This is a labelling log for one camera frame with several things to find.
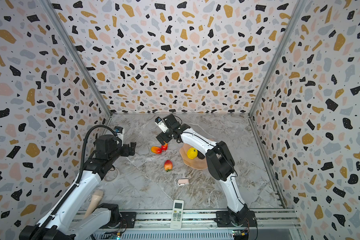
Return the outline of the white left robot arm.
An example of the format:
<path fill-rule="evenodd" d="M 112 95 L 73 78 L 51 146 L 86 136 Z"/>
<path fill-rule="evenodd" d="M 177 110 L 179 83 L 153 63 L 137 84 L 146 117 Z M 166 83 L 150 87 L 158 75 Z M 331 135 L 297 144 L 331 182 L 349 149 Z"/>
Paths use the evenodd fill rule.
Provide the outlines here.
<path fill-rule="evenodd" d="M 73 220 L 81 205 L 104 179 L 119 157 L 135 155 L 136 143 L 123 144 L 120 137 L 103 135 L 95 141 L 96 150 L 81 166 L 75 182 L 57 204 L 37 224 L 25 226 L 21 240 L 85 240 L 99 228 L 120 227 L 125 221 L 117 204 L 101 204 L 77 223 Z"/>

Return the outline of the red yellow fake peach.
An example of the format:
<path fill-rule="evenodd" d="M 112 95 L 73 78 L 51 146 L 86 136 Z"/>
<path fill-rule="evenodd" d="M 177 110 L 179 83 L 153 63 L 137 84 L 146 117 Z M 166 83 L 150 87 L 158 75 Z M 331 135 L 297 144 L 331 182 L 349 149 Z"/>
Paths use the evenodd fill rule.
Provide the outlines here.
<path fill-rule="evenodd" d="M 164 169 L 166 172 L 169 172 L 173 169 L 173 163 L 170 160 L 166 160 Z"/>

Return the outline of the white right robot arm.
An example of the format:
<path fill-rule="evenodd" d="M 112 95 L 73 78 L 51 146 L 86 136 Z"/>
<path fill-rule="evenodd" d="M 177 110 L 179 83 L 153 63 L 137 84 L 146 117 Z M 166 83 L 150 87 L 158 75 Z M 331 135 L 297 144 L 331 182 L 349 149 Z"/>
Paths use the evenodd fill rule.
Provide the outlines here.
<path fill-rule="evenodd" d="M 178 122 L 176 116 L 170 114 L 164 118 L 156 117 L 155 124 L 161 129 L 157 140 L 164 145 L 171 140 L 188 144 L 206 157 L 208 171 L 219 181 L 227 199 L 228 224 L 242 226 L 253 217 L 242 198 L 236 178 L 235 161 L 227 144 L 223 141 L 214 142 L 195 132 L 189 125 Z"/>

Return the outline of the red orange fake mango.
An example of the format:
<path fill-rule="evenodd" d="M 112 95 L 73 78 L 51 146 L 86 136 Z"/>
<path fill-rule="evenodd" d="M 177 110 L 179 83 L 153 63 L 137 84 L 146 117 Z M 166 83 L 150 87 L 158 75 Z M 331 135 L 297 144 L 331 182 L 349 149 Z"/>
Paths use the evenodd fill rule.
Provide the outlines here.
<path fill-rule="evenodd" d="M 151 147 L 151 152 L 154 153 L 154 154 L 159 155 L 159 154 L 162 153 L 162 151 L 163 151 L 163 150 L 162 150 L 161 147 L 156 147 L 156 146 Z"/>

